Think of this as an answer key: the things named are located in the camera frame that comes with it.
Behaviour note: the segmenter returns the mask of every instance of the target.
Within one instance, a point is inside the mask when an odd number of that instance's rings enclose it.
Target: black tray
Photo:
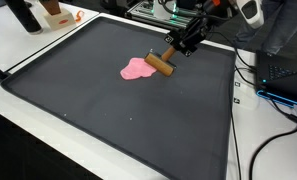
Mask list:
[[[164,36],[97,18],[1,85],[171,179],[223,180],[235,54],[200,45],[174,55],[171,77],[123,80],[130,58],[168,48]]]

